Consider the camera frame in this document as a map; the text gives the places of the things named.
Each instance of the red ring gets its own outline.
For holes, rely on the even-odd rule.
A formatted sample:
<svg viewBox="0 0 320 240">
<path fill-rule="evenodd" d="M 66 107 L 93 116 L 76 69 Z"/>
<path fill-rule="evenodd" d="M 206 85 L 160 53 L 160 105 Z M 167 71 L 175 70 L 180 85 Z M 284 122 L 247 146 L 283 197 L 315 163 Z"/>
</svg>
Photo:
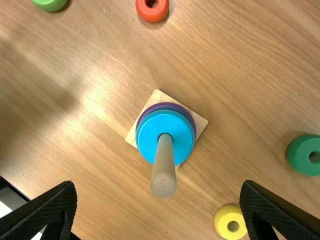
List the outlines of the red ring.
<svg viewBox="0 0 320 240">
<path fill-rule="evenodd" d="M 136 11 L 139 16 L 150 23 L 163 20 L 169 12 L 169 0 L 157 0 L 155 7 L 147 6 L 147 0 L 135 1 Z"/>
</svg>

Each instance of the wooden base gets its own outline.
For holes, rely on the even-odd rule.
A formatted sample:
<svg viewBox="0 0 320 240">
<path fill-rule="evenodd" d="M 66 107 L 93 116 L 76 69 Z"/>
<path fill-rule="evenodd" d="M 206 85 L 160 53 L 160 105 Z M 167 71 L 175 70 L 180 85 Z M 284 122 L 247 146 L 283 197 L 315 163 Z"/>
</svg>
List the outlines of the wooden base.
<svg viewBox="0 0 320 240">
<path fill-rule="evenodd" d="M 140 112 L 139 116 L 136 118 L 133 126 L 131 127 L 130 131 L 128 132 L 127 136 L 125 137 L 125 141 L 134 146 L 135 148 L 137 148 L 137 144 L 136 144 L 136 125 L 138 122 L 138 119 L 140 117 L 140 115 L 150 106 L 154 105 L 154 104 L 158 104 L 158 103 L 163 103 L 163 102 L 169 102 L 169 103 L 175 103 L 175 104 L 179 104 L 182 107 L 184 107 L 185 109 L 188 110 L 188 112 L 191 114 L 192 118 L 194 119 L 195 125 L 196 125 L 196 141 L 198 140 L 198 138 L 200 137 L 201 133 L 204 131 L 204 129 L 206 128 L 208 121 L 203 118 L 202 116 L 196 114 L 194 111 L 188 109 L 187 107 L 185 107 L 184 105 L 182 105 L 180 102 L 174 100 L 172 97 L 168 96 L 167 94 L 163 93 L 162 91 L 156 89 L 154 90 L 154 92 L 152 93 L 151 97 L 149 98 L 149 100 L 147 101 L 147 103 L 145 104 L 145 106 L 143 107 L 142 111 Z"/>
</svg>

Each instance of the toy ring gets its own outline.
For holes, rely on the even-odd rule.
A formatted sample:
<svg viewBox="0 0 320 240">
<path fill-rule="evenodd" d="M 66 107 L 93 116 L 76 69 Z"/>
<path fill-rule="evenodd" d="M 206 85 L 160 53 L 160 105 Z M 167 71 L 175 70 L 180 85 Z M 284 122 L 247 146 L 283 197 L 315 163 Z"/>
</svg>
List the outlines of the toy ring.
<svg viewBox="0 0 320 240">
<path fill-rule="evenodd" d="M 169 0 L 136 0 L 136 11 L 139 16 L 150 23 L 163 20 L 169 12 Z"/>
<path fill-rule="evenodd" d="M 32 2 L 44 11 L 56 12 L 67 5 L 68 0 L 32 0 Z"/>
<path fill-rule="evenodd" d="M 219 208 L 214 215 L 213 222 L 218 234 L 227 240 L 239 240 L 247 233 L 241 209 L 233 204 Z"/>
<path fill-rule="evenodd" d="M 307 176 L 320 176 L 320 136 L 306 134 L 293 140 L 286 153 L 291 166 Z"/>
</svg>

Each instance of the ring stacking toy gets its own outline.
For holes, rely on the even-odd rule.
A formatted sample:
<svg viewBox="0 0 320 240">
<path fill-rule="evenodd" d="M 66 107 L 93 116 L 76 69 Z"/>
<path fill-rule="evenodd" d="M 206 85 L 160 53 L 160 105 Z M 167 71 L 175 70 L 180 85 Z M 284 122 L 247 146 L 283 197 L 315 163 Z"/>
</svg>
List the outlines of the ring stacking toy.
<svg viewBox="0 0 320 240">
<path fill-rule="evenodd" d="M 169 0 L 136 0 L 135 8 L 145 21 L 156 23 L 163 20 L 169 12 Z"/>
<path fill-rule="evenodd" d="M 68 0 L 32 0 L 32 2 L 40 9 L 47 12 L 56 12 L 61 10 Z"/>
<path fill-rule="evenodd" d="M 177 189 L 175 166 L 190 156 L 196 124 L 182 106 L 161 102 L 147 108 L 136 125 L 135 141 L 142 156 L 153 164 L 151 190 L 161 198 Z"/>
<path fill-rule="evenodd" d="M 224 205 L 213 217 L 217 233 L 227 240 L 238 240 L 247 233 L 246 223 L 241 209 L 237 205 Z"/>
<path fill-rule="evenodd" d="M 320 176 L 320 136 L 306 134 L 288 146 L 286 158 L 296 171 L 307 176 Z"/>
</svg>

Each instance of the blue ring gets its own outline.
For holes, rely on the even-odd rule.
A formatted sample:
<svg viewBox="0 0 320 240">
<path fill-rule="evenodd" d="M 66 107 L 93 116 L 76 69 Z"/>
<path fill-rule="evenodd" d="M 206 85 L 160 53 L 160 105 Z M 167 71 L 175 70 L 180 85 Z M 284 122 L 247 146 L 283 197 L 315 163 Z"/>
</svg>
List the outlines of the blue ring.
<svg viewBox="0 0 320 240">
<path fill-rule="evenodd" d="M 195 145 L 195 134 L 189 120 L 174 110 L 156 110 L 143 118 L 135 141 L 141 155 L 151 164 L 154 164 L 161 134 L 172 137 L 174 164 L 177 166 L 186 161 Z"/>
</svg>

